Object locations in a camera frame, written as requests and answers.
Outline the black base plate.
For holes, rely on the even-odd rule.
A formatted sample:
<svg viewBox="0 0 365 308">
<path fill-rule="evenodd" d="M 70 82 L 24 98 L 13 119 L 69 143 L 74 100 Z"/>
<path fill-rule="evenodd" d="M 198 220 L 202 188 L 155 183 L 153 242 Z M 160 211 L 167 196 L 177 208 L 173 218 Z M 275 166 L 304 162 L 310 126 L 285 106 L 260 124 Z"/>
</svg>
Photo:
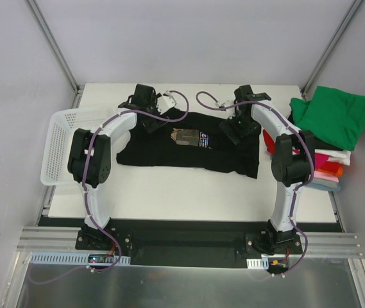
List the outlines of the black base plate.
<svg viewBox="0 0 365 308">
<path fill-rule="evenodd" d="M 111 219 L 103 231 L 81 226 L 75 248 L 114 250 L 132 265 L 245 268 L 248 259 L 302 254 L 294 231 L 275 235 L 266 222 Z"/>
</svg>

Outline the black folded t-shirt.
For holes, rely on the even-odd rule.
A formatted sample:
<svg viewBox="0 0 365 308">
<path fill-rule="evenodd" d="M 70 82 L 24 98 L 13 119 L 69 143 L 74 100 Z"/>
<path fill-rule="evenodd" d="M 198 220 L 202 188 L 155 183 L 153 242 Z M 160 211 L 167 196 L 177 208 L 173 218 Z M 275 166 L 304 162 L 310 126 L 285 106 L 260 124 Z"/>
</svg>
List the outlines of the black folded t-shirt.
<svg viewBox="0 0 365 308">
<path fill-rule="evenodd" d="M 293 113 L 290 113 L 287 120 L 294 124 L 294 119 L 293 119 Z M 319 149 L 319 150 L 333 150 L 333 151 L 342 151 L 343 149 L 338 148 L 337 146 L 333 146 L 325 141 L 322 141 L 321 139 L 315 137 L 315 148 Z"/>
</svg>

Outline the magenta folded t-shirt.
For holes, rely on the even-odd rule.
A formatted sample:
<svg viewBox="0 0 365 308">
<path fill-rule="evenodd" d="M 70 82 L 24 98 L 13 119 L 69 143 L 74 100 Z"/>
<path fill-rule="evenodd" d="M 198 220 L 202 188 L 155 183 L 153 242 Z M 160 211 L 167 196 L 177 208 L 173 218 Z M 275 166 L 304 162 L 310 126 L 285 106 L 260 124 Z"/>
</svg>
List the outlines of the magenta folded t-shirt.
<svg viewBox="0 0 365 308">
<path fill-rule="evenodd" d="M 306 153 L 303 150 L 295 149 L 293 148 L 293 155 L 301 157 L 301 159 L 309 164 L 309 159 L 306 156 Z M 319 168 L 321 165 L 323 165 L 327 160 L 329 159 L 328 155 L 320 154 L 315 152 L 314 157 L 312 158 L 312 161 L 314 163 L 315 168 Z"/>
</svg>

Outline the white plastic basket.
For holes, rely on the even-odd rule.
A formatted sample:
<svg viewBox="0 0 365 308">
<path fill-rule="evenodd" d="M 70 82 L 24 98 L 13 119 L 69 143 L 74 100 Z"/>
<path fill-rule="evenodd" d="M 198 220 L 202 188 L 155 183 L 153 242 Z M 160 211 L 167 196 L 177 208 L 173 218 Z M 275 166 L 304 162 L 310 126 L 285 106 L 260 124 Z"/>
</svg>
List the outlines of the white plastic basket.
<svg viewBox="0 0 365 308">
<path fill-rule="evenodd" d="M 47 186 L 74 183 L 68 159 L 74 132 L 95 130 L 114 114 L 112 107 L 75 108 L 51 116 L 44 148 L 40 181 Z"/>
</svg>

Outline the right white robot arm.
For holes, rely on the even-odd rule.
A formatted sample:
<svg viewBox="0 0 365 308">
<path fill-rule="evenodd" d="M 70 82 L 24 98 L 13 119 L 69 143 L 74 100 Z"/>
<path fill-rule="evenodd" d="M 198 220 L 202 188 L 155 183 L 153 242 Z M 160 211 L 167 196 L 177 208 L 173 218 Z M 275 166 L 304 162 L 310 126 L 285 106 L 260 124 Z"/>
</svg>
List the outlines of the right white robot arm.
<svg viewBox="0 0 365 308">
<path fill-rule="evenodd" d="M 259 253 L 274 255 L 296 242 L 296 212 L 303 186 L 313 179 L 315 140 L 284 117 L 265 93 L 254 93 L 250 85 L 234 91 L 233 116 L 220 129 L 238 145 L 252 133 L 267 131 L 275 141 L 271 171 L 277 181 L 275 207 L 264 233 L 252 241 Z"/>
</svg>

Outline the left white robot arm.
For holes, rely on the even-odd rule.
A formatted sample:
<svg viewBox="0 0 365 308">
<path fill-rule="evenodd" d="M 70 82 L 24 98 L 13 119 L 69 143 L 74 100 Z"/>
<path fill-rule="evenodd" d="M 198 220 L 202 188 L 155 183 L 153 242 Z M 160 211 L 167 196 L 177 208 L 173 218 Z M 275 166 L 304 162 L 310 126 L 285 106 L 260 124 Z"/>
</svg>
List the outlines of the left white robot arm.
<svg viewBox="0 0 365 308">
<path fill-rule="evenodd" d="M 110 215 L 103 189 L 111 172 L 112 145 L 139 123 L 147 131 L 154 132 L 166 123 L 163 115 L 175 105 L 169 91 L 161 94 L 153 87 L 138 84 L 134 93 L 97 128 L 75 130 L 67 169 L 82 189 L 86 216 L 79 238 L 84 243 L 92 243 L 100 250 L 112 244 L 113 235 L 107 229 Z"/>
</svg>

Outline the light blue folded t-shirt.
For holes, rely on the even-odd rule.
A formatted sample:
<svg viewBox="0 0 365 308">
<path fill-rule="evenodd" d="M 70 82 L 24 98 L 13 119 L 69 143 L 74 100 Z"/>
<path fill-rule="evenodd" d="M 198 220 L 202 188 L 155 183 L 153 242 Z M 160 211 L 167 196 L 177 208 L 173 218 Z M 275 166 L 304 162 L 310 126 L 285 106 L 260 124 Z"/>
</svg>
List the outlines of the light blue folded t-shirt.
<svg viewBox="0 0 365 308">
<path fill-rule="evenodd" d="M 338 192 L 341 190 L 338 182 L 333 182 L 321 178 L 313 179 L 313 181 L 311 181 L 311 183 L 309 183 L 307 187 L 327 192 Z"/>
</svg>

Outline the right aluminium corner post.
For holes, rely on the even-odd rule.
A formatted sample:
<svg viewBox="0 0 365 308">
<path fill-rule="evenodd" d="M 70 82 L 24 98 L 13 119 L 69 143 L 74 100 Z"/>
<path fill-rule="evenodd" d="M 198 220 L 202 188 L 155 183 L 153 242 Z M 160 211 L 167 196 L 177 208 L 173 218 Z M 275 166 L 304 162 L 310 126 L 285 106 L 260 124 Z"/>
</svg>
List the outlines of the right aluminium corner post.
<svg viewBox="0 0 365 308">
<path fill-rule="evenodd" d="M 307 81 L 300 88 L 300 93 L 303 99 L 306 99 L 307 94 L 313 88 L 314 84 L 317 82 L 318 78 L 321 76 L 321 73 L 325 69 L 327 63 L 331 59 L 332 55 L 336 51 L 338 45 L 341 43 L 343 37 L 346 35 L 349 27 L 354 22 L 356 16 L 358 16 L 362 7 L 365 4 L 365 0 L 354 0 L 348 6 L 348 9 L 343 15 L 343 18 L 337 25 L 334 33 L 330 37 L 326 47 L 321 53 L 318 61 L 316 62 L 313 70 L 309 74 Z"/>
</svg>

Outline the green folded t-shirt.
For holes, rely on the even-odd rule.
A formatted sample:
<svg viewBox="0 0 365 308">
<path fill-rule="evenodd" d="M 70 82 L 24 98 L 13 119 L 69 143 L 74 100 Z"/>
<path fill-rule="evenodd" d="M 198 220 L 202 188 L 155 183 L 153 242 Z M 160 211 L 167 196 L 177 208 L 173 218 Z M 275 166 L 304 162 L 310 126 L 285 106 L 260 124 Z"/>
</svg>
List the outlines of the green folded t-shirt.
<svg viewBox="0 0 365 308">
<path fill-rule="evenodd" d="M 311 100 L 290 101 L 293 123 L 315 137 L 353 151 L 365 129 L 365 96 L 318 86 Z"/>
</svg>

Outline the aluminium rail frame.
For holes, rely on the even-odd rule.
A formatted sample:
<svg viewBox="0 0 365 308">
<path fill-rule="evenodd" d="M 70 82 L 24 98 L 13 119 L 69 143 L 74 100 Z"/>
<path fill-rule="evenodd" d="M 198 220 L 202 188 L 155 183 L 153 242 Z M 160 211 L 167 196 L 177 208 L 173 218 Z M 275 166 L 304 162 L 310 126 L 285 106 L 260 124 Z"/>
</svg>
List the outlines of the aluminium rail frame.
<svg viewBox="0 0 365 308">
<path fill-rule="evenodd" d="M 23 228 L 17 249 L 33 252 L 77 250 L 76 239 L 83 225 L 77 219 L 41 218 L 38 226 Z M 341 232 L 338 224 L 303 223 L 297 234 L 307 255 L 362 256 L 357 236 Z"/>
</svg>

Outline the black graphic t-shirt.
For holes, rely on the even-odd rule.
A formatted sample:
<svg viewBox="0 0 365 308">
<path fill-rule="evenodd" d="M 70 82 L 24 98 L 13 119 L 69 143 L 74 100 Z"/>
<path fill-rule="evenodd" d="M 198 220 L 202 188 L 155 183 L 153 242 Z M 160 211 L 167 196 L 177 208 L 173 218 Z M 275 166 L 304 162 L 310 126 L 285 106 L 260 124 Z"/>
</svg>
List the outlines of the black graphic t-shirt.
<svg viewBox="0 0 365 308">
<path fill-rule="evenodd" d="M 260 125 L 252 124 L 251 132 L 234 144 L 219 127 L 223 121 L 190 112 L 184 120 L 166 123 L 151 133 L 137 123 L 116 161 L 125 166 L 202 168 L 257 178 Z"/>
</svg>

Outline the left aluminium corner post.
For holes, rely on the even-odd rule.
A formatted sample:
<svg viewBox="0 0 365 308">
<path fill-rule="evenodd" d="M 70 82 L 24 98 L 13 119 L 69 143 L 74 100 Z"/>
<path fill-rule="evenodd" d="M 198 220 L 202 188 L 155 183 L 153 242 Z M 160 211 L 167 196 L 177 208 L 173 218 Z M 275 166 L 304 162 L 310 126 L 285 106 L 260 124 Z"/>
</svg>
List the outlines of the left aluminium corner post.
<svg viewBox="0 0 365 308">
<path fill-rule="evenodd" d="M 83 86 L 81 86 L 74 74 L 69 67 L 66 57 L 62 53 L 62 50 L 50 28 L 45 15 L 43 14 L 38 1 L 36 0 L 26 0 L 25 1 L 29 11 L 31 12 L 33 19 L 35 20 L 41 34 L 43 35 L 50 51 L 52 52 L 61 72 L 63 73 L 65 79 L 67 80 L 71 90 L 73 91 L 73 99 L 71 103 L 71 108 L 78 108 L 80 105 Z"/>
</svg>

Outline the white folded t-shirt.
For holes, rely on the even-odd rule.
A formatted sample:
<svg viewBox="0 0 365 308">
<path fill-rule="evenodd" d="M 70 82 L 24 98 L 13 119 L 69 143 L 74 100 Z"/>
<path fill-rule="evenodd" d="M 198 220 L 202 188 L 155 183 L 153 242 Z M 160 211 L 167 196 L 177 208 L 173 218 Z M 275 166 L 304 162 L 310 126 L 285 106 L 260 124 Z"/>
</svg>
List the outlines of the white folded t-shirt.
<svg viewBox="0 0 365 308">
<path fill-rule="evenodd" d="M 351 162 L 351 151 L 343 150 L 343 151 L 335 151 L 335 150 L 315 150 L 316 154 L 327 155 L 329 157 L 330 162 L 337 162 L 345 166 L 349 166 Z"/>
</svg>

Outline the orange folded t-shirt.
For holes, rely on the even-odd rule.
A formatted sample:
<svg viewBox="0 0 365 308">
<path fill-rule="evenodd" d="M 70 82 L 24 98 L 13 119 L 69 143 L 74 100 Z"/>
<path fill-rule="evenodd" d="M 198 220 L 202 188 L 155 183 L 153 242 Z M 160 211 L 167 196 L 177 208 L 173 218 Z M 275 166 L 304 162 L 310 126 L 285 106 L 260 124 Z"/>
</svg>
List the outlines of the orange folded t-shirt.
<svg viewBox="0 0 365 308">
<path fill-rule="evenodd" d="M 316 168 L 316 170 L 332 174 L 338 178 L 343 175 L 343 165 L 338 162 L 325 162 L 319 168 Z"/>
</svg>

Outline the aluminium corner post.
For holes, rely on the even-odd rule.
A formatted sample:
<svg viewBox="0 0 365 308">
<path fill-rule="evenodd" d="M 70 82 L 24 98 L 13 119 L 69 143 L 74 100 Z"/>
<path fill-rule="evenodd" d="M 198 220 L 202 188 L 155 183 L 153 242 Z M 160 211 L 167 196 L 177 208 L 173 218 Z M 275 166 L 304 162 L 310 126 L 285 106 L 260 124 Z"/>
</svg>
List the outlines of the aluminium corner post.
<svg viewBox="0 0 365 308">
<path fill-rule="evenodd" d="M 354 22 L 356 16 L 358 16 L 362 7 L 365 4 L 365 0 L 354 0 L 348 6 L 348 9 L 343 15 L 343 18 L 337 25 L 334 33 L 330 37 L 326 47 L 321 53 L 318 61 L 316 62 L 313 70 L 309 74 L 307 81 L 300 88 L 300 93 L 303 99 L 306 99 L 307 94 L 313 88 L 314 84 L 317 82 L 318 78 L 321 76 L 321 73 L 325 69 L 327 63 L 331 59 L 332 55 L 336 51 L 338 45 L 341 43 L 343 37 L 346 35 L 349 27 Z"/>
<path fill-rule="evenodd" d="M 50 28 L 45 15 L 43 14 L 38 1 L 36 0 L 26 0 L 25 1 L 29 11 L 31 12 L 33 19 L 35 20 L 41 34 L 43 35 L 50 51 L 52 52 L 61 72 L 63 73 L 65 79 L 67 80 L 71 90 L 73 91 L 73 99 L 71 103 L 71 108 L 78 108 L 80 105 L 83 86 L 81 86 L 74 74 L 69 67 L 66 57 L 62 53 L 62 50 Z"/>
</svg>

